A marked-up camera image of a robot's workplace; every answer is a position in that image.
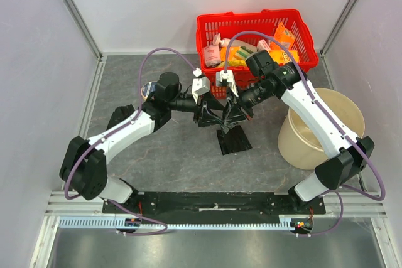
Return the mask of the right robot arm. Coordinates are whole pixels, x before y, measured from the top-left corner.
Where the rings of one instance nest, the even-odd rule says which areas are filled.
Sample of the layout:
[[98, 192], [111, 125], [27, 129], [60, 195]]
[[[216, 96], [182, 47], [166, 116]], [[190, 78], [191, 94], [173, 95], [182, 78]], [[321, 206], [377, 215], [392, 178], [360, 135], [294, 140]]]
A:
[[307, 76], [294, 63], [279, 66], [265, 50], [246, 59], [257, 82], [239, 92], [236, 104], [250, 119], [252, 108], [275, 96], [293, 109], [313, 132], [323, 147], [327, 160], [289, 190], [288, 206], [293, 213], [303, 213], [310, 201], [328, 190], [336, 190], [368, 163], [374, 142], [351, 131], [322, 100]]

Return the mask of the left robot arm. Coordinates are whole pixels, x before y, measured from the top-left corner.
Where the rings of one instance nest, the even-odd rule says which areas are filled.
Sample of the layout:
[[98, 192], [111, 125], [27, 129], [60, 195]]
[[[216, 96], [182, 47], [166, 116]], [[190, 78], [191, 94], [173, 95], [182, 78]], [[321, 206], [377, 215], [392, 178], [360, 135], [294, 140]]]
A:
[[60, 169], [66, 199], [75, 198], [68, 192], [73, 189], [86, 200], [97, 197], [114, 200], [124, 213], [135, 211], [138, 197], [133, 194], [134, 188], [122, 179], [109, 177], [107, 165], [134, 142], [165, 125], [171, 119], [172, 111], [199, 114], [204, 108], [202, 97], [210, 92], [210, 81], [200, 75], [193, 80], [191, 88], [191, 95], [183, 94], [178, 75], [166, 72], [142, 106], [117, 109], [116, 115], [128, 114], [121, 122], [88, 139], [73, 138]]

